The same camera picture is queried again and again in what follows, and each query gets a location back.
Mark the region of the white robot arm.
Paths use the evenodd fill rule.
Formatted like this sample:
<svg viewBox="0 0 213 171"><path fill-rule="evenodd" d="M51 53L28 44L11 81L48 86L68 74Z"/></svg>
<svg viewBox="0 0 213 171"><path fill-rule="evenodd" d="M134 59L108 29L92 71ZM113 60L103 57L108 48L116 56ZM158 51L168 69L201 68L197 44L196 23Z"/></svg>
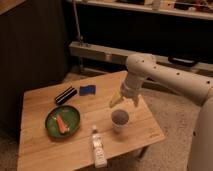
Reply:
<svg viewBox="0 0 213 171"><path fill-rule="evenodd" d="M125 98L139 103L139 94L147 78L164 85L196 105L200 112L193 131L187 171L213 171L213 78L160 65L152 54L136 53L126 59L127 75L110 107Z"/></svg>

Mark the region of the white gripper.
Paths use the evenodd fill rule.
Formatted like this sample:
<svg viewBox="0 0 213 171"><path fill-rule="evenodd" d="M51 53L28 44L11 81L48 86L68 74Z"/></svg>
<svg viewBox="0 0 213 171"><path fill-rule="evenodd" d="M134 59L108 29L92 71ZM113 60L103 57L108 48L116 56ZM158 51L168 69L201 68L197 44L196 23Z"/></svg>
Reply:
<svg viewBox="0 0 213 171"><path fill-rule="evenodd" d="M117 104L123 101L123 97L133 99L134 106L137 107L139 104L138 94L140 86L134 83L123 82L120 87L120 93L117 92L113 95L109 107L113 108Z"/></svg>

